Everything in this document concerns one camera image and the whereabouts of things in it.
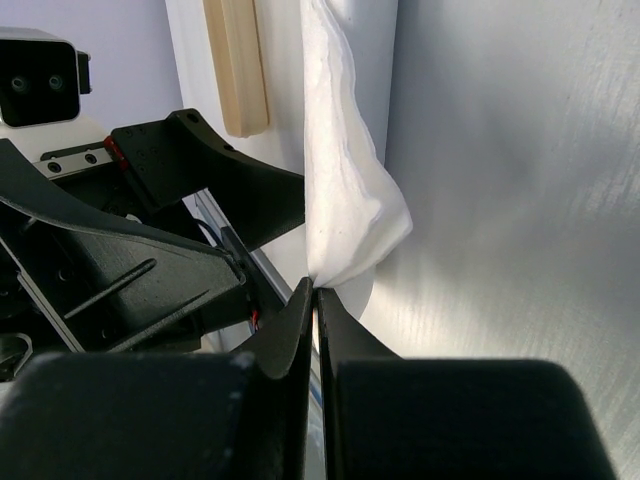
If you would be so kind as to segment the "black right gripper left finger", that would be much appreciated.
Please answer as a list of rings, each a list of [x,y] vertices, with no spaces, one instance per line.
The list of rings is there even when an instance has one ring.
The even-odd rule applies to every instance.
[[[312,297],[224,354],[49,354],[1,407],[5,479],[300,479]]]

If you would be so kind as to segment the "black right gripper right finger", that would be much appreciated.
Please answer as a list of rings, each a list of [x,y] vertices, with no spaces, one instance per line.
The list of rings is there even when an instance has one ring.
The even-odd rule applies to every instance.
[[[316,293],[331,479],[611,479],[584,396],[531,359],[404,359]]]

